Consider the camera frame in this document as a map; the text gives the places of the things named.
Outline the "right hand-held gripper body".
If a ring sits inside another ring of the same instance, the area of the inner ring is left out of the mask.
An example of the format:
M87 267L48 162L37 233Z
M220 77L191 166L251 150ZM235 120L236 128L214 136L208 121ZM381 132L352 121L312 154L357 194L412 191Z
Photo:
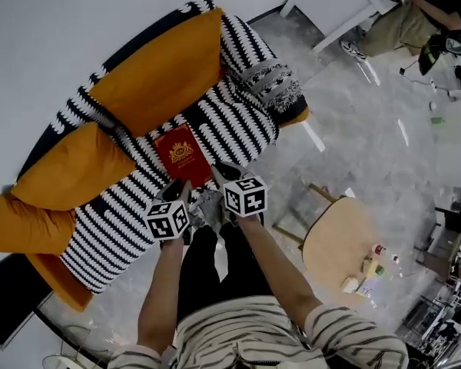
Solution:
M226 182L223 190L225 208L242 218L267 210L268 188L259 176Z

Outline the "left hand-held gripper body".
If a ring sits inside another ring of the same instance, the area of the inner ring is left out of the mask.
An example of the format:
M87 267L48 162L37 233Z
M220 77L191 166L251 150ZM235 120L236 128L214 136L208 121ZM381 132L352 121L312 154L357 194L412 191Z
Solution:
M164 200L156 197L146 209L144 221L154 240L166 241L180 238L190 227L186 201Z

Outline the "red gold-printed book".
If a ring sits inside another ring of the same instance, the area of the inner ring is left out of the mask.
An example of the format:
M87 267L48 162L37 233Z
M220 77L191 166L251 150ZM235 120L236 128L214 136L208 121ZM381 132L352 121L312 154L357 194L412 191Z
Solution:
M189 180L193 188L203 187L211 179L211 167L188 124L155 139L154 149L172 179Z

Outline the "person's right forearm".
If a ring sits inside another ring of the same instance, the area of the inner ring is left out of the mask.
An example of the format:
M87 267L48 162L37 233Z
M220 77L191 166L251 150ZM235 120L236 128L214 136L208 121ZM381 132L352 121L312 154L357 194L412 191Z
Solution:
M289 318L306 331L309 314L321 305L307 279L254 216L237 219L275 298Z

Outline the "person's left forearm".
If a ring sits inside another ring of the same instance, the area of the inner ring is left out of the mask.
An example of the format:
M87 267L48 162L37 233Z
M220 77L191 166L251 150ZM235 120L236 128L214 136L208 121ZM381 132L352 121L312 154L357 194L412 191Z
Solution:
M172 344L177 326L177 300L184 242L166 241L151 286L138 316L137 343L162 354Z

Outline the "orange sofa with patterned cover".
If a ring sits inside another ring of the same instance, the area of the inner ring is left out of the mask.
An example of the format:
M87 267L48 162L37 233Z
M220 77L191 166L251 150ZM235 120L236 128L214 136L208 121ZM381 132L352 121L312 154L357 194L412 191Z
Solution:
M307 116L307 102L289 67L243 20L221 19L220 81L196 102L143 136L134 136L89 94L103 77L168 30L216 8L192 0L165 15L116 51L66 101L35 146L42 153L76 128L95 122L132 160L136 169L75 209L74 234L66 250L42 274L53 288L101 293L153 244L145 209L168 181L154 140L188 124L209 161L248 165L279 135L280 128Z

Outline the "person's grey shoe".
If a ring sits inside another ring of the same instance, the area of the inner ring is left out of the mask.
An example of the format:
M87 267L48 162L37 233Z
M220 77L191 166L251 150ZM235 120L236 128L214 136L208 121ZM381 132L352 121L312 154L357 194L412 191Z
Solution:
M223 195L219 191L205 191L189 206L188 215L195 229L210 226L219 232L224 223Z

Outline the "orange cushion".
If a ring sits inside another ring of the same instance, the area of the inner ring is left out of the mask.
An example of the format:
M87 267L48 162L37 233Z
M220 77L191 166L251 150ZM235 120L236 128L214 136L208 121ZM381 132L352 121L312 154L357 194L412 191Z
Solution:
M220 8L190 18L136 51L89 91L134 136L196 102L222 76Z
M11 194L0 196L0 252L60 256L75 230L75 212L28 205Z
M18 180L12 194L26 204L69 211L96 198L136 169L95 122L65 136Z

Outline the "white tissue pack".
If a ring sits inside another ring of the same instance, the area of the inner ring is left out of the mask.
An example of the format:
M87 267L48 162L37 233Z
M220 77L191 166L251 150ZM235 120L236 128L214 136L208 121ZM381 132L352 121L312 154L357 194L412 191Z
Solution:
M349 276L347 277L340 286L340 290L344 294L352 294L359 287L359 281L356 277Z

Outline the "yellow snack bag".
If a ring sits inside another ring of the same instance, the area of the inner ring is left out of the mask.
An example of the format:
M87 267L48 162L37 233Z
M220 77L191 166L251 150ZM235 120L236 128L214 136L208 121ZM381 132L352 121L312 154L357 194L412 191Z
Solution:
M369 280L374 277L379 263L374 258L364 258L362 263L363 276Z

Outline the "person's striped shirt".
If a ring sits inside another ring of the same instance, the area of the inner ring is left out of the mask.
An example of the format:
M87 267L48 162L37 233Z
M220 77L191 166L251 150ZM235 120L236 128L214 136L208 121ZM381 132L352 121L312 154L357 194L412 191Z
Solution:
M256 296L201 309L177 326L175 355L164 363L138 344L114 352L108 369L407 369L405 344L348 307L322 304L299 331L277 299Z

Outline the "white yellow magazine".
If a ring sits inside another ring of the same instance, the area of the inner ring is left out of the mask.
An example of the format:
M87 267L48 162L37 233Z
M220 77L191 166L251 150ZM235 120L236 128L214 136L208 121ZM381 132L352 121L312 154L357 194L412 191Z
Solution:
M376 284L377 280L374 278L364 279L359 287L355 290L355 293L363 298L369 298L373 289L376 287Z

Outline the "black low cabinet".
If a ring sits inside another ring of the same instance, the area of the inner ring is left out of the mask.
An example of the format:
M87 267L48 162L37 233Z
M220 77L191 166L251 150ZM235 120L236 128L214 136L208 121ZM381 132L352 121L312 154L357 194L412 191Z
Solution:
M34 310L52 292L23 254L0 260L0 348L14 338Z

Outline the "white desk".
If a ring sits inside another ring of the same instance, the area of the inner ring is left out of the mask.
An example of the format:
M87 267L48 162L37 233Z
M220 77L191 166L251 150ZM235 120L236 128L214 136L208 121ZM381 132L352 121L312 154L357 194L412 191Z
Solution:
M396 6L390 0L287 0L280 11L286 17L298 8L324 35L313 47L318 53L371 15L385 14Z

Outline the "white block table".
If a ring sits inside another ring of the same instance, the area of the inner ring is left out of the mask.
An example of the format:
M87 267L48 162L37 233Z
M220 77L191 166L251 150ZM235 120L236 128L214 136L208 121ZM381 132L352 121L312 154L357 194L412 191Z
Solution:
M436 144L436 173L441 184L461 188L461 101L441 104L431 118L445 122L433 125Z

